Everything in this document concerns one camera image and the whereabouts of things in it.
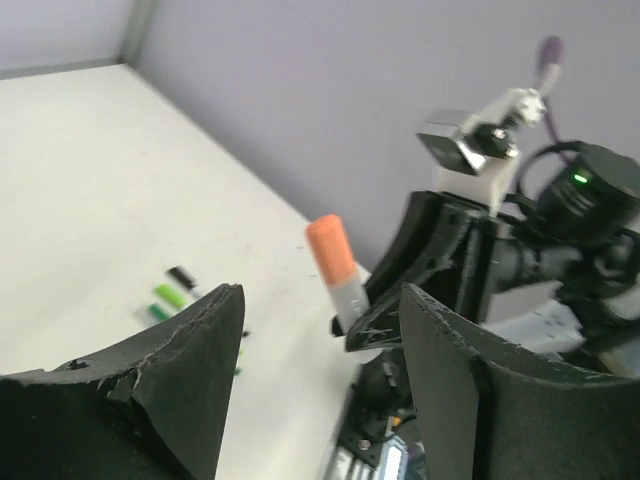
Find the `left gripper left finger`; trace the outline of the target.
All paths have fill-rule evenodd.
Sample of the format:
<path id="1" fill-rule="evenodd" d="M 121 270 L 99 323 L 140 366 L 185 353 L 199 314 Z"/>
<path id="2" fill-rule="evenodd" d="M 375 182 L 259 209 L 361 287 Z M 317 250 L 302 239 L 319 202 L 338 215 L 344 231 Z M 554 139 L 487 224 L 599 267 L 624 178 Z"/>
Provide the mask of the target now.
<path id="1" fill-rule="evenodd" d="M 5 479 L 212 479 L 244 327 L 241 285 L 55 370 L 1 380 Z"/>

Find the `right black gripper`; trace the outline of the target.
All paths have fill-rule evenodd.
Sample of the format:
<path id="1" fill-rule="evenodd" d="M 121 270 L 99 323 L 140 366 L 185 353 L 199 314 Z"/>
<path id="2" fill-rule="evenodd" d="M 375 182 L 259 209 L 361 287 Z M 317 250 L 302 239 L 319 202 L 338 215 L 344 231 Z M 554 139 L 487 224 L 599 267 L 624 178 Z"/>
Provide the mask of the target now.
<path id="1" fill-rule="evenodd" d="M 474 323 L 486 319 L 493 292 L 556 281 L 555 296 L 575 303 L 638 285 L 639 234 L 609 208 L 578 217 L 545 218 L 531 205 L 525 211 L 493 260 L 493 218 L 485 206 L 447 193 L 411 193 L 394 240 L 366 281 L 371 308 L 364 323 L 397 325 L 404 283 Z"/>

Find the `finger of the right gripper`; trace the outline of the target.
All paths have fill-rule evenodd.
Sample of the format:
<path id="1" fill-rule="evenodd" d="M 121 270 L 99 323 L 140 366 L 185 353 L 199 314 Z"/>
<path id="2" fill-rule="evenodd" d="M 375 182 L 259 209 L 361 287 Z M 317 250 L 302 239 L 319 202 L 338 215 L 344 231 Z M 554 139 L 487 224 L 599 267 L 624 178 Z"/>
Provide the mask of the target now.
<path id="1" fill-rule="evenodd" d="M 342 337 L 349 352 L 402 346 L 399 323 L 400 283 L 370 303 L 365 286 L 352 279 L 330 286 L 336 314 L 330 324 L 334 337 Z"/>

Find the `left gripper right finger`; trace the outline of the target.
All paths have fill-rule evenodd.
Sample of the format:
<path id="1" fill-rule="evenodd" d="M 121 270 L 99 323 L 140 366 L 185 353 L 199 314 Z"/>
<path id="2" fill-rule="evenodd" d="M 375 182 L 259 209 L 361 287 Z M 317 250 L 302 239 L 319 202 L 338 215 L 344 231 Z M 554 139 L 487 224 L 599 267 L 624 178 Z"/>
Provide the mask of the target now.
<path id="1" fill-rule="evenodd" d="M 551 360 L 401 291 L 407 372 L 433 479 L 635 479 L 639 384 Z"/>

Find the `dark green pen cap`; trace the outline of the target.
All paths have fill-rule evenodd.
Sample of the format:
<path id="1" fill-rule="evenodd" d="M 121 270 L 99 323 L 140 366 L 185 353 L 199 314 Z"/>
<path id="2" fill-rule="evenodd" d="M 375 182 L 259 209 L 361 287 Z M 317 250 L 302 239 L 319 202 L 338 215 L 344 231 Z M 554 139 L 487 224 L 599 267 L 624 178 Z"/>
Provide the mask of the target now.
<path id="1" fill-rule="evenodd" d="M 157 303 L 150 304 L 147 311 L 158 322 L 164 322 L 171 318 L 171 314 Z"/>

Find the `orange pen cap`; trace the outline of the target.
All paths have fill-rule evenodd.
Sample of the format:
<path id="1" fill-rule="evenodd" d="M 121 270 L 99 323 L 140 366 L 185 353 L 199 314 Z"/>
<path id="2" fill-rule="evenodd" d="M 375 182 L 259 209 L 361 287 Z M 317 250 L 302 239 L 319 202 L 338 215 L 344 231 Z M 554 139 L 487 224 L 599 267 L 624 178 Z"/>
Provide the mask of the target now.
<path id="1" fill-rule="evenodd" d="M 325 215 L 305 229 L 306 239 L 327 285 L 336 286 L 352 278 L 358 268 L 342 219 Z"/>

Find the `orange tip marker pen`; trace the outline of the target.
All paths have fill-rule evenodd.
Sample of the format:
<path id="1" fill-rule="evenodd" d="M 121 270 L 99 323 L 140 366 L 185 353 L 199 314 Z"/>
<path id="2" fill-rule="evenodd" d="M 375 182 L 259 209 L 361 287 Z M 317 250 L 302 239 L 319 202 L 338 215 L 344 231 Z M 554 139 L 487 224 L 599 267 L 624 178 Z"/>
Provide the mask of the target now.
<path id="1" fill-rule="evenodd" d="M 335 214 L 320 217 L 305 234 L 336 311 L 335 334 L 346 335 L 370 303 L 342 219 Z"/>

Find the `light green pen cap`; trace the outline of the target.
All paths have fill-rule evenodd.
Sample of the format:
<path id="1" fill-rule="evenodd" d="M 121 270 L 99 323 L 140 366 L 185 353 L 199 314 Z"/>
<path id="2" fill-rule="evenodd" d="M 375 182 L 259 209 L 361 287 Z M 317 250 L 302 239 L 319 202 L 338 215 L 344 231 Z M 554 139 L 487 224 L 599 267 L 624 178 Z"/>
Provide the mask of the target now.
<path id="1" fill-rule="evenodd" d="M 170 284 L 161 284 L 154 288 L 154 293 L 177 310 L 183 309 L 187 305 L 187 300 Z"/>

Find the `black pen cap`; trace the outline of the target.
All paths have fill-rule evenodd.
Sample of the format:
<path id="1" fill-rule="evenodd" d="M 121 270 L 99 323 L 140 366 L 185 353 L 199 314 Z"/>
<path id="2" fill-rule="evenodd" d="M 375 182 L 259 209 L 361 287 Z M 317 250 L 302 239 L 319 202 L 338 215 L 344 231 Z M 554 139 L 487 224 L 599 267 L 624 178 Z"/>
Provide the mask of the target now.
<path id="1" fill-rule="evenodd" d="M 171 267 L 166 273 L 187 291 L 191 291 L 197 286 L 195 279 L 180 266 Z"/>

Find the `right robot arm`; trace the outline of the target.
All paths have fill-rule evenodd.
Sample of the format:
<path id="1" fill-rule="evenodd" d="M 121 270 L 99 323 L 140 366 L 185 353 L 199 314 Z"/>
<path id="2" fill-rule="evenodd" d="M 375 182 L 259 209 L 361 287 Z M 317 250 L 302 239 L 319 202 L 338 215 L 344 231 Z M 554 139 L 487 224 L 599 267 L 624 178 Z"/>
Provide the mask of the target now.
<path id="1" fill-rule="evenodd" d="M 401 345 L 400 289 L 412 283 L 463 318 L 481 324 L 492 296 L 555 281 L 554 299 L 576 318 L 595 350 L 634 338 L 639 307 L 624 308 L 639 287 L 639 166 L 604 147 L 579 141 L 550 145 L 573 158 L 529 199 L 506 197 L 520 216 L 451 193 L 411 194 L 401 227 L 367 280 L 370 310 L 351 328 L 331 331 L 353 350 Z"/>

